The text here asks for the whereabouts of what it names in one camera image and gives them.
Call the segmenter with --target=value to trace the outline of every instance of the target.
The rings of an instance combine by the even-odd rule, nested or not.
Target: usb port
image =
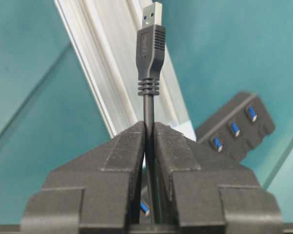
[[[254,108],[252,106],[249,106],[247,112],[250,120],[252,122],[255,122],[257,120],[257,113],[255,112]]]
[[[240,128],[235,122],[231,123],[231,131],[235,137],[238,137],[240,135]]]
[[[144,202],[140,203],[140,207],[146,216],[148,216],[150,214],[150,209],[147,207],[147,205]]]
[[[214,137],[213,140],[212,140],[213,144],[214,144],[214,147],[216,148],[216,150],[218,152],[222,151],[223,149],[223,144],[221,143],[220,139],[218,137]]]

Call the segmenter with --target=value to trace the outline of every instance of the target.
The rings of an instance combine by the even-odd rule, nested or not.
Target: teal surface
[[[53,0],[0,1],[0,134],[68,44]]]
[[[0,224],[19,223],[54,168],[109,140],[72,47],[0,137]]]
[[[293,203],[284,203],[293,199],[286,176],[293,164],[282,168],[293,157],[293,0],[161,2],[167,46],[195,128],[240,91],[262,98],[276,130],[243,164],[264,188],[278,175],[270,191],[283,203],[284,219],[293,221]]]

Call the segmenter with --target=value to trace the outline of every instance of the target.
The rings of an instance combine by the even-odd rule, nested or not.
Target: black usb cable
[[[139,73],[139,92],[144,101],[146,126],[147,188],[150,197],[152,223],[161,222],[160,198],[154,156],[154,96],[159,95],[160,72],[165,57],[165,31],[162,24],[162,5],[158,2],[143,9],[142,29],[137,33],[136,64]]]

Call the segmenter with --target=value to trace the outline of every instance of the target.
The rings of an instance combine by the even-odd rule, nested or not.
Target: usb connector
[[[143,9],[142,29],[137,33],[136,64],[138,95],[159,95],[160,72],[165,57],[165,28],[162,24],[162,4],[155,2]]]
[[[143,8],[142,28],[153,24],[162,25],[162,5],[158,2]]]

